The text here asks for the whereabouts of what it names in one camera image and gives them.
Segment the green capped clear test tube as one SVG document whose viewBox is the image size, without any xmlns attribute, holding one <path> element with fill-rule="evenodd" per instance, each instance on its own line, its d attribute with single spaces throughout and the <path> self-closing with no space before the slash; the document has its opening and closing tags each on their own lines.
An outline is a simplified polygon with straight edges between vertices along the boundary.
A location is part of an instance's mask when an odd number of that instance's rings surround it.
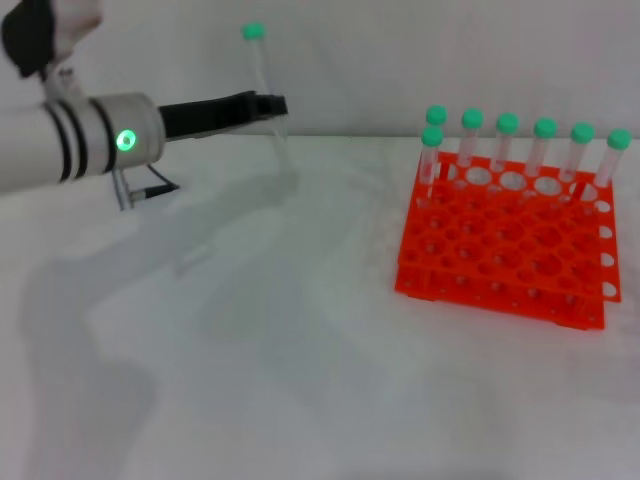
<svg viewBox="0 0 640 480">
<path fill-rule="evenodd" d="M 481 185 L 486 180 L 486 172 L 472 166 L 479 131 L 483 125 L 484 115 L 480 109 L 467 109 L 461 119 L 463 136 L 460 139 L 456 165 L 460 179 L 456 182 L 459 192 L 467 192 L 470 185 Z"/>
<path fill-rule="evenodd" d="M 426 127 L 422 135 L 427 147 L 439 147 L 444 138 L 444 127 L 448 120 L 448 111 L 443 105 L 431 105 L 426 110 Z"/>
<path fill-rule="evenodd" d="M 251 49 L 254 77 L 258 92 L 275 95 L 273 82 L 269 71 L 266 50 L 266 27 L 259 22 L 251 22 L 241 27 L 244 41 Z M 285 175 L 293 172 L 293 164 L 287 145 L 288 133 L 283 116 L 270 121 L 272 146 L 277 156 L 278 174 Z"/>
<path fill-rule="evenodd" d="M 496 121 L 496 139 L 493 154 L 491 157 L 489 170 L 495 174 L 502 174 L 506 171 L 507 161 L 510 156 L 510 149 L 513 136 L 519 128 L 519 118 L 515 113 L 505 112 L 499 115 Z M 487 188 L 487 197 L 494 199 L 495 196 L 504 189 L 515 190 L 519 186 L 519 181 L 512 178 L 512 174 L 507 174 L 505 183 L 491 181 Z"/>
<path fill-rule="evenodd" d="M 560 182 L 572 184 L 576 180 L 577 172 L 594 135 L 595 128 L 589 123 L 578 122 L 572 127 L 568 153 L 563 157 L 557 175 Z"/>
<path fill-rule="evenodd" d="M 599 199 L 599 192 L 612 183 L 620 160 L 631 142 L 632 135 L 628 130 L 621 128 L 612 130 L 607 137 L 607 148 L 594 179 L 583 188 L 582 197 L 586 197 L 587 201 L 593 202 L 595 208 L 600 212 L 607 212 L 610 208 L 606 206 L 605 201 Z"/>
<path fill-rule="evenodd" d="M 550 141 L 557 132 L 557 123 L 550 117 L 540 117 L 533 128 L 534 137 L 524 165 L 525 189 L 518 200 L 525 205 L 538 197 L 548 197 L 553 193 L 553 180 L 544 180 L 541 168 L 544 165 Z"/>
<path fill-rule="evenodd" d="M 439 148 L 443 141 L 440 127 L 427 126 L 421 136 L 422 149 L 419 159 L 418 183 L 420 194 L 416 200 L 420 209 L 426 209 L 440 201 L 440 187 L 437 184 L 439 168 Z"/>
</svg>

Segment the orange plastic test tube rack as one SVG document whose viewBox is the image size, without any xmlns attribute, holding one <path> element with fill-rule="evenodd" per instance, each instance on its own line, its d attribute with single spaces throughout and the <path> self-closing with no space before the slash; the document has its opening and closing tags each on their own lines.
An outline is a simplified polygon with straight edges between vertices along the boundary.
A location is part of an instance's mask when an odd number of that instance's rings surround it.
<svg viewBox="0 0 640 480">
<path fill-rule="evenodd" d="M 439 155 L 430 185 L 416 181 L 397 257 L 395 289 L 456 303 L 602 330 L 621 300 L 613 188 L 593 173 L 571 182 L 544 166 L 537 178 L 486 157 L 461 168 Z"/>
</svg>

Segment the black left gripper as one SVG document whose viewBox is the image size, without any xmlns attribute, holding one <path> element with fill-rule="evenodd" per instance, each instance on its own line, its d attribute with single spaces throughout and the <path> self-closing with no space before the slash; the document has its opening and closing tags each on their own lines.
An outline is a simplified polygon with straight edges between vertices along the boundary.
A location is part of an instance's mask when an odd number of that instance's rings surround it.
<svg viewBox="0 0 640 480">
<path fill-rule="evenodd" d="M 288 114 L 284 96 L 242 92 L 228 97 L 158 108 L 168 142 L 233 130 Z"/>
</svg>

